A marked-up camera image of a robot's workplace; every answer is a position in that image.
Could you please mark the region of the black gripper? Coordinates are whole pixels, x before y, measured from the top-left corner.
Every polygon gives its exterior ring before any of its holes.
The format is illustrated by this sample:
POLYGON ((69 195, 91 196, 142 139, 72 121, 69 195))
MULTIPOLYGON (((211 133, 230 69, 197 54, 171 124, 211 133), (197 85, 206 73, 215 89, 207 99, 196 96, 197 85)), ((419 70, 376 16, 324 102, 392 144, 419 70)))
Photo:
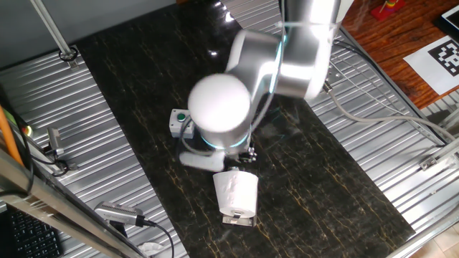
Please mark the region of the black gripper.
POLYGON ((225 168, 229 170, 236 168, 242 170, 245 166, 257 160, 254 143, 249 143, 244 148, 240 146, 238 151, 239 153, 227 154, 225 156, 225 168))

